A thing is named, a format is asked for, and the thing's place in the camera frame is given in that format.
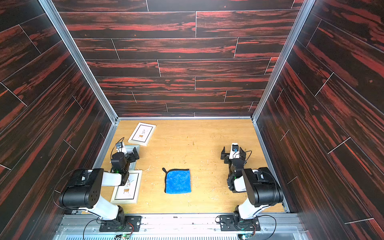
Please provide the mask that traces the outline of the white picture frame deer print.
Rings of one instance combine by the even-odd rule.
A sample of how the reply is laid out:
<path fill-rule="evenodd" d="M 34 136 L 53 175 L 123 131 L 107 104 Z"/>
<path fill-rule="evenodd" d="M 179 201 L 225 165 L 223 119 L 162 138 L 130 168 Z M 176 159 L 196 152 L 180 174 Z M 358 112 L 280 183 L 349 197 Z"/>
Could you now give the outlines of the white picture frame deer print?
<path fill-rule="evenodd" d="M 156 125 L 138 123 L 128 142 L 131 144 L 147 146 L 155 129 Z"/>

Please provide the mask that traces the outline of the blue microfiber cloth black trim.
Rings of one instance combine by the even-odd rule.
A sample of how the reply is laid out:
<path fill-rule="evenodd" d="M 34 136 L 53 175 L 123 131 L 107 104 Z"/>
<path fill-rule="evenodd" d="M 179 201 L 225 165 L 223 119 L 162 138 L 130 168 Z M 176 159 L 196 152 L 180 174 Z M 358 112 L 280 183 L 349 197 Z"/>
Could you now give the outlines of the blue microfiber cloth black trim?
<path fill-rule="evenodd" d="M 191 189 L 191 173 L 189 169 L 171 169 L 167 171 L 162 168 L 165 176 L 166 194 L 188 194 Z"/>

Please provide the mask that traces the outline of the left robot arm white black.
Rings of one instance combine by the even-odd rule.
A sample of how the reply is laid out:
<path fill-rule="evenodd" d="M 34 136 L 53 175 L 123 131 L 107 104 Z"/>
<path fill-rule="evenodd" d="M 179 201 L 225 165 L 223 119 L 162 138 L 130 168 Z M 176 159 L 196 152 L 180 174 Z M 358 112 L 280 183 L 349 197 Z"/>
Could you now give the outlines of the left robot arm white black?
<path fill-rule="evenodd" d="M 101 196 L 102 187 L 114 187 L 125 191 L 131 173 L 131 163 L 139 159 L 137 147 L 130 147 L 112 155 L 111 170 L 103 168 L 76 169 L 59 196 L 59 207 L 65 210 L 86 211 L 97 217 L 102 233 L 126 232 L 133 234 L 141 227 L 141 216 L 129 217 L 121 206 L 115 205 Z"/>

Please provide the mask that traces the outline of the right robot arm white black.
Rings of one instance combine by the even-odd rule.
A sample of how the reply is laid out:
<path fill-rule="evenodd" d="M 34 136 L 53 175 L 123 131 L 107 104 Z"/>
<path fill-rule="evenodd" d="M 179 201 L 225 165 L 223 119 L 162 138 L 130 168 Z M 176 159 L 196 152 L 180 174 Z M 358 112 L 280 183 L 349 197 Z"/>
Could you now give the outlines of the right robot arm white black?
<path fill-rule="evenodd" d="M 283 191 L 267 167 L 247 169 L 247 152 L 232 144 L 229 153 L 221 152 L 221 160 L 228 164 L 227 184 L 233 193 L 246 193 L 246 200 L 235 207 L 231 215 L 220 215 L 218 224 L 222 232 L 260 231 L 258 214 L 282 203 Z"/>

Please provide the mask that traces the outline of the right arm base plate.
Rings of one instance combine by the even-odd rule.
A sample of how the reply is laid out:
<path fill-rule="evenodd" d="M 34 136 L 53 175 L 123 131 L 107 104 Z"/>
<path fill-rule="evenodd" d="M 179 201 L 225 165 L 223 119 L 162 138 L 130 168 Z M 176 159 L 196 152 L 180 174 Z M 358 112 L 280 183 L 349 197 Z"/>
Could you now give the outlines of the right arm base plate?
<path fill-rule="evenodd" d="M 260 223 L 257 218 L 244 220 L 234 215 L 218 215 L 215 218 L 215 222 L 220 225 L 222 232 L 234 232 L 234 231 L 257 232 L 261 230 Z"/>

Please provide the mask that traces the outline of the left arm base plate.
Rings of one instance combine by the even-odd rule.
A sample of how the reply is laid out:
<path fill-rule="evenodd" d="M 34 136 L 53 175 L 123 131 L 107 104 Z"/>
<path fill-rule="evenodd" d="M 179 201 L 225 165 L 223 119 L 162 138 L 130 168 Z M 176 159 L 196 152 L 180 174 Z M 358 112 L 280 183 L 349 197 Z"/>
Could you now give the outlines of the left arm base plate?
<path fill-rule="evenodd" d="M 142 216 L 126 215 L 124 220 L 103 220 L 99 228 L 99 232 L 138 232 L 140 230 L 141 223 Z"/>

